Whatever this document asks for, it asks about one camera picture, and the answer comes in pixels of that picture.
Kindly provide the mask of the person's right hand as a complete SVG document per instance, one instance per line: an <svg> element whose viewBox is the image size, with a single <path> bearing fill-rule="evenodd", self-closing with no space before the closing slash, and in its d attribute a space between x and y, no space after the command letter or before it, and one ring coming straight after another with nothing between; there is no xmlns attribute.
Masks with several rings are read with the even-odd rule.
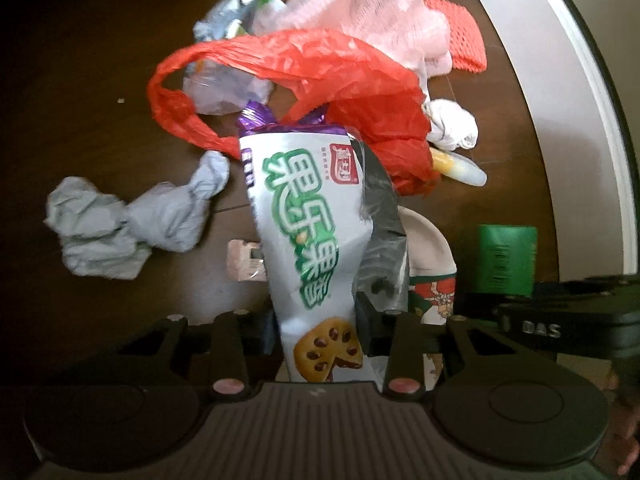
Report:
<svg viewBox="0 0 640 480"><path fill-rule="evenodd" d="M605 392L611 393L612 398L608 428L596 462L606 474L625 479L639 458L639 390L625 382L612 367Z"/></svg>

